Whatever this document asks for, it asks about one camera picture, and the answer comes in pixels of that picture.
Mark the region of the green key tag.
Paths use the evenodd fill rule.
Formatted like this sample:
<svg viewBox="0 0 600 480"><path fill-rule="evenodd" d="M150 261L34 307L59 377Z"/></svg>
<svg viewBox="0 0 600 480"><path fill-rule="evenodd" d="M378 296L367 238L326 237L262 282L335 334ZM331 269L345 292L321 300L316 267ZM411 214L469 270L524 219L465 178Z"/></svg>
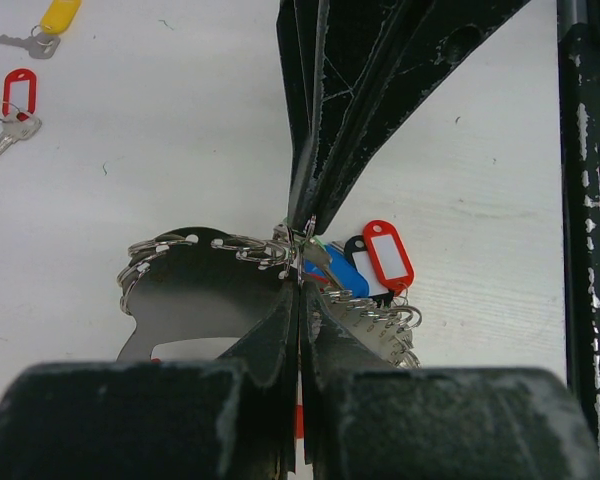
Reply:
<svg viewBox="0 0 600 480"><path fill-rule="evenodd" d="M324 242L316 234L317 217L312 215L302 231L296 231L288 225L287 219L282 221L282 238L288 245L303 246L307 243L324 247Z"/></svg>

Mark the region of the black key tag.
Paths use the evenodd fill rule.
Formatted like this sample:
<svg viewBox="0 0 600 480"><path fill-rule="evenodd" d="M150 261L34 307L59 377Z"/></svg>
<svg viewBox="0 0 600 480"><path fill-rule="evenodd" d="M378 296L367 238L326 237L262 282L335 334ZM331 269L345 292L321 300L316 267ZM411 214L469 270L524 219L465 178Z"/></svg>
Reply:
<svg viewBox="0 0 600 480"><path fill-rule="evenodd" d="M362 235L355 235L346 241L344 256L366 280L369 286L369 297L379 307L389 307L394 294L379 282Z"/></svg>

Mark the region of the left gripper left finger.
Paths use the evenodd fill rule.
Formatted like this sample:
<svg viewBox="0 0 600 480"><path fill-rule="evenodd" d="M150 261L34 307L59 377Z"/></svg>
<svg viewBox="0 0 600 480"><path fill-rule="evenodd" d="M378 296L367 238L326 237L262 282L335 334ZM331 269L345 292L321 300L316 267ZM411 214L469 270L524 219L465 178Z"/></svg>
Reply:
<svg viewBox="0 0 600 480"><path fill-rule="evenodd" d="M298 287L213 361L47 363L0 401L0 479L283 479Z"/></svg>

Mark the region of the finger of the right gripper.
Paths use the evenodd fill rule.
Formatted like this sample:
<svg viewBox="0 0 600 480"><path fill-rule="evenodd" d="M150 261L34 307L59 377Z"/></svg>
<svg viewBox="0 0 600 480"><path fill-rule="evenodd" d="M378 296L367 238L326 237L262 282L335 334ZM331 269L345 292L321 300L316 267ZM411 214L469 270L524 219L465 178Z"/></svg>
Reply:
<svg viewBox="0 0 600 480"><path fill-rule="evenodd" d="M325 230L360 170L360 4L283 1L276 33L292 143L287 221Z"/></svg>
<svg viewBox="0 0 600 480"><path fill-rule="evenodd" d="M521 1L322 1L309 217L324 233L374 155Z"/></svg>

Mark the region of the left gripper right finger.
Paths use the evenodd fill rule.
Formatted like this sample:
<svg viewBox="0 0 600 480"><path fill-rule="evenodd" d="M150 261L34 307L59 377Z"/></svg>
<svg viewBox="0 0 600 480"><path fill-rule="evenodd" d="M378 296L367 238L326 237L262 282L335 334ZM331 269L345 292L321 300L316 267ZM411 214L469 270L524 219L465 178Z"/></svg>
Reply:
<svg viewBox="0 0 600 480"><path fill-rule="evenodd" d="M390 366L299 297L305 458L318 479L600 479L578 402L536 368Z"/></svg>

